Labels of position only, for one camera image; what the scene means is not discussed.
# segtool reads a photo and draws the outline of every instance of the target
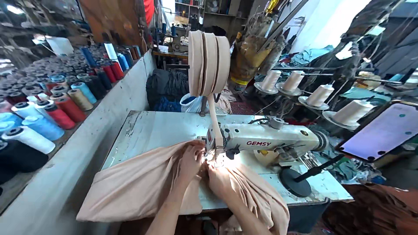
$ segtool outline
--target blue fabric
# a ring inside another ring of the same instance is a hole
[[[181,112],[181,105],[179,102],[171,102],[163,96],[160,102],[155,105],[154,110],[159,112]]]

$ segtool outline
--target industrial sewing machine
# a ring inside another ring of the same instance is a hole
[[[223,147],[226,156],[234,159],[234,155],[242,150],[254,151],[258,160],[264,165],[280,164],[289,166],[309,151],[322,151],[327,137],[307,127],[286,125],[277,117],[271,118],[266,124],[220,124]],[[215,149],[214,132],[209,128],[206,136],[206,149]]]

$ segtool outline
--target hand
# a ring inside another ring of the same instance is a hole
[[[180,163],[180,174],[179,177],[186,182],[190,182],[193,177],[199,172],[200,166],[202,165],[204,146],[188,146],[183,154],[183,158]]]
[[[209,187],[218,198],[227,203],[234,195],[236,195],[235,191],[232,189],[229,172],[225,167],[221,166],[215,168],[213,165],[208,164],[208,173]]]

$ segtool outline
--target dark fabric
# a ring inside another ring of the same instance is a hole
[[[289,232],[311,233],[322,213],[327,209],[331,200],[321,204],[288,207],[290,212]]]

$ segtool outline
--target worn table surface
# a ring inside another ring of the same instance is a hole
[[[248,123],[262,117],[253,115],[218,116],[218,122]],[[196,139],[198,136],[205,136],[210,124],[209,115],[200,117],[194,113],[131,111],[102,170],[158,147],[168,147],[179,142]],[[267,180],[281,194],[288,206],[319,203],[325,201],[325,198],[329,198],[331,201],[353,200],[350,194],[327,171],[308,178],[312,194],[306,198],[299,198],[283,187],[276,174],[277,170],[263,167],[255,158],[254,153],[242,151],[235,156],[234,161],[251,167]],[[292,168],[300,173],[307,170],[304,166],[293,166]],[[217,199],[203,182],[199,189],[199,198],[204,210],[226,208],[226,205]]]

